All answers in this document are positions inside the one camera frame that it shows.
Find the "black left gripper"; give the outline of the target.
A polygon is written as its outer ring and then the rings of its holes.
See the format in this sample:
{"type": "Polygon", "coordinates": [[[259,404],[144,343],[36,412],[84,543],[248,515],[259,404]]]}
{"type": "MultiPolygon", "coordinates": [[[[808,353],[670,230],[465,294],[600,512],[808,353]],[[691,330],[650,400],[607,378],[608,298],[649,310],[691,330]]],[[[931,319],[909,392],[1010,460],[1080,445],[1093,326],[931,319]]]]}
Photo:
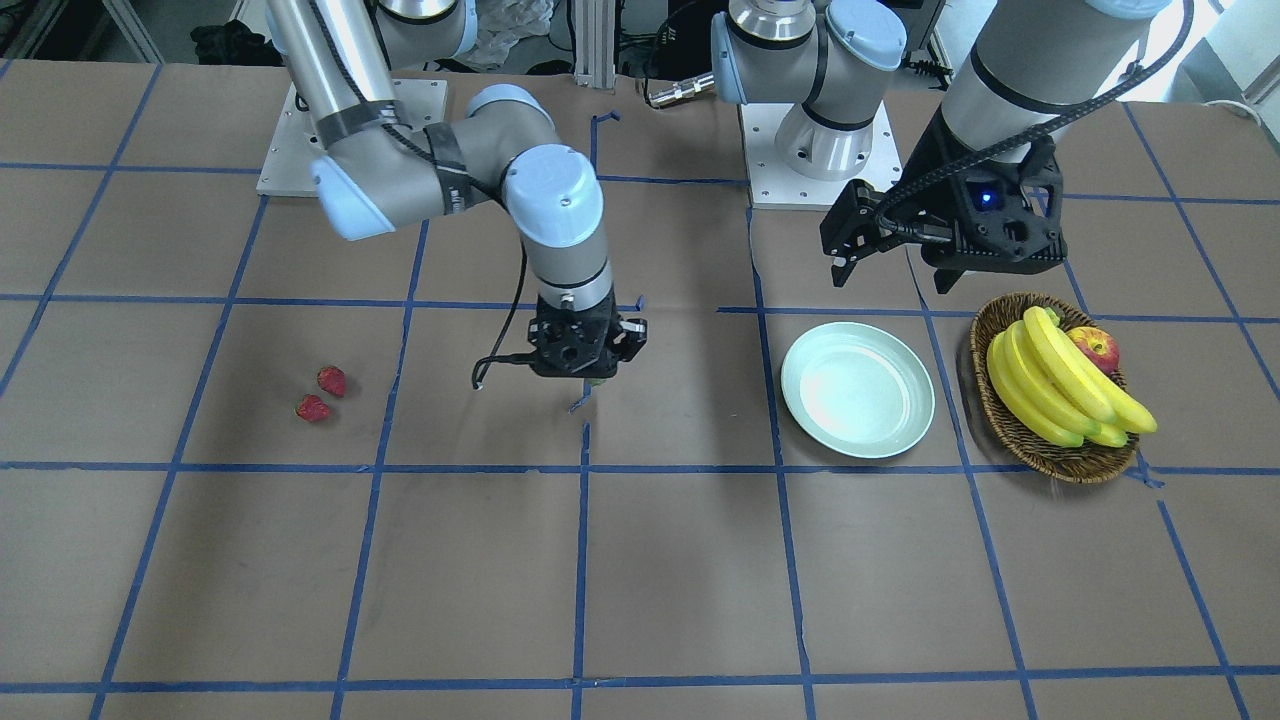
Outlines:
{"type": "MultiPolygon", "coordinates": [[[[901,223],[915,222],[945,243],[924,243],[922,259],[934,268],[934,288],[947,293],[966,272],[1033,275],[1065,260],[1060,197],[1062,174],[1053,138],[1016,150],[1012,161],[987,159],[914,193],[900,204],[901,223]]],[[[878,211],[897,188],[877,191],[849,181],[820,222],[832,286],[842,288],[856,264],[888,252],[905,238],[886,229],[878,211]]]]}

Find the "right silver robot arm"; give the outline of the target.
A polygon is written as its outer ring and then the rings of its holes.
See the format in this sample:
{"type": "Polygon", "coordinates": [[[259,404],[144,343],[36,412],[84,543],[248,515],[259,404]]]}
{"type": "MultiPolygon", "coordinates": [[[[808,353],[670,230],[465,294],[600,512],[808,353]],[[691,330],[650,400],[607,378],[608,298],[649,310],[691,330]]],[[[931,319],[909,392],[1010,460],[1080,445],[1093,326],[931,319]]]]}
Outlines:
{"type": "Polygon", "coordinates": [[[516,85],[476,94],[454,122],[412,118],[392,72],[467,53],[472,1],[270,1],[266,18],[314,122],[308,164],[319,200],[346,240],[498,202],[518,231],[538,281],[526,354],[493,363],[541,377],[604,380],[646,342],[623,319],[603,224],[604,197],[589,159],[561,142],[538,100],[516,85]]]}

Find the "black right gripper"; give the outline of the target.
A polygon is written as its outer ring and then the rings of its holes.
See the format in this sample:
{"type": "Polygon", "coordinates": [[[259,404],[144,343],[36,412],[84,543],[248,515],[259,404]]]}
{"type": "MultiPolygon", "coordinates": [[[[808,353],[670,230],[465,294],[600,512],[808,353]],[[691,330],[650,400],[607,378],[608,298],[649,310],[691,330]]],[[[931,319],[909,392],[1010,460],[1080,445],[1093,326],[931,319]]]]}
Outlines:
{"type": "Polygon", "coordinates": [[[545,378],[611,379],[621,364],[613,342],[621,332],[614,299],[585,310],[554,307],[539,299],[527,332],[531,369],[545,378]]]}

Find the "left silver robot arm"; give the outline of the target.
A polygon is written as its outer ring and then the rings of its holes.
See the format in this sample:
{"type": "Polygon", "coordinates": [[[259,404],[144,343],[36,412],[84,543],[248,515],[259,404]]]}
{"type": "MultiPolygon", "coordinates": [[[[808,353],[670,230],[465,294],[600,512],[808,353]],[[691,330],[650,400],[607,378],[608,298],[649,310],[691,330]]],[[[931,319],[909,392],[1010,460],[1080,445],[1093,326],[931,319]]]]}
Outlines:
{"type": "Polygon", "coordinates": [[[955,72],[895,184],[822,169],[823,147],[870,146],[908,32],[878,1],[731,1],[710,19],[710,73],[730,104],[786,104],[777,149],[796,172],[842,181],[820,222],[832,283],[859,261],[920,246],[947,293],[968,272],[1034,275],[1062,265],[1068,241],[1057,141],[1172,60],[1105,88],[1164,1],[998,1],[955,72]]]}

